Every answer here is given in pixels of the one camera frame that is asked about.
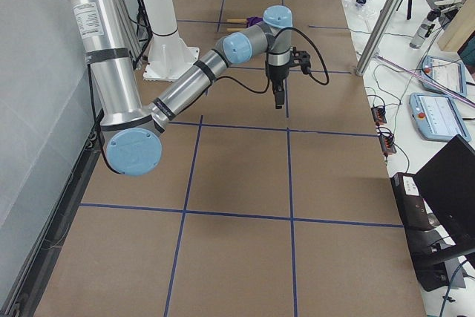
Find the wooden panel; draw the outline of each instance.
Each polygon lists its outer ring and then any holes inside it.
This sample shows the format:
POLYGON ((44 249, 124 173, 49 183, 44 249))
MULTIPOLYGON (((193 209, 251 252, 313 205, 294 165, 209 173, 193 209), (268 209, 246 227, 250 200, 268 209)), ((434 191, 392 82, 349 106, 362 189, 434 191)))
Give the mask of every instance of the wooden panel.
POLYGON ((475 0, 467 0, 447 30, 440 36, 443 51, 457 52, 475 31, 475 0))

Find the purple object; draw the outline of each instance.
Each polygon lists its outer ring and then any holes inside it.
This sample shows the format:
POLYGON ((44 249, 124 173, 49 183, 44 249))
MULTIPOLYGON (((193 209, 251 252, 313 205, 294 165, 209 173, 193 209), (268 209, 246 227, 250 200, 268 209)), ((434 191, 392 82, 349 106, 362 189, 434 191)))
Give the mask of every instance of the purple object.
POLYGON ((260 22, 262 22, 262 18, 259 18, 258 16, 251 16, 250 18, 247 18, 247 27, 251 27, 252 25, 256 25, 260 22))

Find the black band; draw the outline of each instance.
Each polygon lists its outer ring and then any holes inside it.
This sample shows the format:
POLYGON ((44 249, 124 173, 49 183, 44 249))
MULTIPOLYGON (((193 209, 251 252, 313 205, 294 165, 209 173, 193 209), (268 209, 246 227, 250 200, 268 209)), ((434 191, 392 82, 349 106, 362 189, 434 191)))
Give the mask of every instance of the black band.
POLYGON ((193 66, 196 66, 199 69, 201 69, 204 72, 204 74, 207 75, 210 83, 215 83, 216 82, 216 76, 214 75, 213 71, 211 71, 211 68, 209 68, 208 65, 205 62, 197 60, 193 64, 193 66))
POLYGON ((214 51, 219 57, 221 57, 221 59, 226 64, 226 68, 229 68, 228 62, 226 61, 226 59, 224 58, 224 56, 221 54, 220 51, 216 50, 215 48, 212 48, 211 51, 214 51))
POLYGON ((116 125, 101 125, 101 129, 102 131, 125 130, 125 129, 134 128, 136 126, 145 124, 146 122, 149 122, 150 120, 151 120, 151 115, 148 115, 147 117, 133 120, 131 122, 123 122, 121 124, 116 124, 116 125))
POLYGON ((159 108, 162 113, 164 113, 170 120, 173 120, 175 119, 176 115, 173 111, 171 111, 171 109, 164 103, 161 101, 160 98, 156 98, 154 99, 154 104, 157 106, 157 108, 159 108))
POLYGON ((167 36, 173 35, 173 34, 176 33, 177 31, 178 31, 178 27, 177 27, 177 29, 176 29, 173 33, 167 33, 166 35, 160 35, 159 33, 154 33, 154 35, 157 35, 157 36, 160 36, 160 37, 167 37, 167 36))
POLYGON ((158 122, 154 121, 154 127, 158 130, 159 133, 163 134, 165 129, 158 125, 158 122))
POLYGON ((87 52, 85 56, 86 65, 90 65, 92 63, 108 61, 109 59, 129 57, 130 54, 127 48, 108 48, 105 50, 87 52))

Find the wooden stick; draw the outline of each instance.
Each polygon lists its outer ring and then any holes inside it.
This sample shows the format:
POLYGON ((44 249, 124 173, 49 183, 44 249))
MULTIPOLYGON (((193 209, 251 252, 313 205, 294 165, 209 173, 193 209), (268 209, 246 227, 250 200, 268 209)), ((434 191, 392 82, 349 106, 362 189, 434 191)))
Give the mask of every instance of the wooden stick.
POLYGON ((247 24, 247 19, 227 19, 226 22, 230 24, 247 24))

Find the metal pole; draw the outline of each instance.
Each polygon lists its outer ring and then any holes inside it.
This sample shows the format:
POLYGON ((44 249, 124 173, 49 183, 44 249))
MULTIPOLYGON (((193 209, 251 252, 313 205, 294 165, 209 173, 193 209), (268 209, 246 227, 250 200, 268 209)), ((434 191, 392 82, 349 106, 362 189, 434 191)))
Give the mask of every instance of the metal pole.
POLYGON ((373 32, 371 33, 370 39, 368 40, 366 47, 363 50, 363 54, 361 55, 361 58, 358 62, 358 66, 356 67, 356 74, 359 76, 363 76, 368 65, 370 64, 376 48, 378 47, 379 42, 386 31, 386 27, 389 24, 391 16, 400 2, 401 0, 387 0, 386 4, 384 4, 378 21, 376 22, 373 32))
POLYGON ((385 59, 384 57, 376 56, 376 58, 380 59, 383 62, 386 62, 387 64, 393 66, 394 68, 397 68, 400 71, 404 71, 405 73, 408 73, 413 77, 416 77, 419 81, 424 82, 428 85, 431 85, 432 87, 436 88, 437 90, 441 91, 442 93, 447 94, 448 96, 453 97, 455 99, 458 99, 460 102, 465 103, 469 107, 475 108, 475 103, 474 102, 472 102, 471 100, 465 98, 464 96, 461 96, 457 92, 451 91, 450 89, 444 87, 443 85, 439 84, 438 82, 430 81, 429 79, 424 78, 420 74, 417 74, 415 72, 406 70, 405 68, 401 67, 400 65, 397 65, 396 63, 390 61, 389 59, 385 59))

